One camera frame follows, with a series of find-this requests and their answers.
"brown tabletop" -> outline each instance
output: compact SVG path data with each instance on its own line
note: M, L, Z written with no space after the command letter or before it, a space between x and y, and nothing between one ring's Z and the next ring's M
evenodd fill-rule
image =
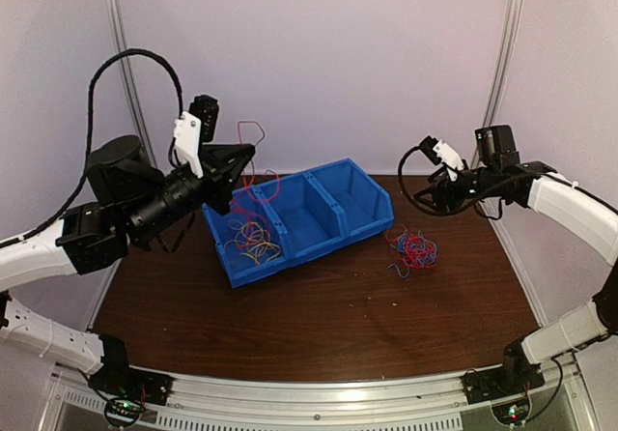
M243 380L402 378L500 363L504 346L537 324L489 223L472 211L422 215L396 178L375 179L395 221L437 243L435 269L400 279L386 269L395 251L375 236L232 289L200 216L177 253L131 252L95 331L121 337L135 365ZM408 180L411 190L425 185Z

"black mount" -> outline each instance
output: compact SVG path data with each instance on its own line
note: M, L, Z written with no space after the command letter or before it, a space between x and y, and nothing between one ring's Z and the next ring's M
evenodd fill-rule
M9 325L9 320L6 319L5 315L7 313L7 302L12 300L13 298L9 296L9 291L0 293L0 330Z
M162 373L140 370L128 366L125 343L114 336L102 334L105 355L103 367L88 380L88 386L111 396L141 402L145 392L149 404L165 405L172 386L172 377Z
M493 187L491 197L501 197L506 205L517 202L527 208L534 175L555 170L539 161L521 163L513 132L507 125L478 129L475 135L479 159L484 166L470 169L464 162L464 170L457 172L455 181L448 176L447 167L442 166L427 179L430 186L412 194L412 197L436 212L451 212L461 207L466 199L474 199ZM433 164L439 165L441 160L433 151L436 143L435 138L428 136L419 148ZM497 186L516 176L520 176L520 180Z
M614 264L603 288L592 300L597 306L601 323L609 335L618 334L618 262Z
M521 339L504 350L502 366L483 371L468 371L462 376L463 391L469 404L520 394L525 388L540 388L545 379L539 365L531 365L521 348Z

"robotic arm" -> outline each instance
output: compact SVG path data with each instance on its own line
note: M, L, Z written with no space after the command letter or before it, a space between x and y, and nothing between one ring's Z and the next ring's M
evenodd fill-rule
M139 386L139 398L143 386L148 402L165 404L171 378L130 368L120 339L57 324L7 290L49 276L104 269L125 257L129 245L150 250L153 239L202 204L227 214L255 148L208 144L218 110L215 99L200 96L179 117L171 152L178 161L167 176L150 165L136 136L113 139L93 151L86 176L97 202L69 209L40 234L15 237L9 240L14 244L0 248L0 342L10 339L40 357L78 368L92 375L89 385L97 390L121 395Z
M414 207L433 216L451 216L489 197L507 205L516 202L582 238L612 270L591 301L507 346L501 367L484 371L483 379L466 375L463 385L469 403L520 393L528 383L542 386L540 363L618 333L618 211L541 162L521 163L510 127L478 129L475 134L482 162L478 168L468 168L452 148L430 136L404 155L400 185ZM402 169L415 151L442 166L429 178L429 187L410 195Z

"blue storage bin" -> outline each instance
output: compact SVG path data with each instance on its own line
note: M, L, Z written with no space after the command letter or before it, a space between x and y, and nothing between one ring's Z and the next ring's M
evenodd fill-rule
M263 202L276 190L276 181L251 188ZM243 209L267 221L270 240L281 246L279 257L256 265L232 242L238 231L230 228L231 220L246 222L246 215L221 216L204 206L219 260L234 288L369 238L394 222L388 193L350 159L282 178L278 196L264 204L243 189L234 196Z

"lavender wall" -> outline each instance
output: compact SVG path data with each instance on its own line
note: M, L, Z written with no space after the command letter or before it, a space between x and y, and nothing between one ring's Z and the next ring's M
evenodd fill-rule
M539 159L618 205L617 0L525 0L497 123ZM548 219L515 207L504 224L549 320L590 299L609 267ZM618 343L579 356L605 430L614 429Z
M86 96L113 54L104 0L0 0L0 236L36 226L75 187L85 149ZM131 132L118 71L98 86L95 145ZM82 194L91 200L90 191ZM15 288L31 308L85 328L103 273ZM52 363L0 346L0 429L34 429Z
M506 0L123 0L129 44L169 57L188 99L220 99L218 140L237 139L237 120L259 120L268 138L257 163L280 172L351 157L393 173L428 133L470 157L505 9ZM135 67L164 165L171 85Z

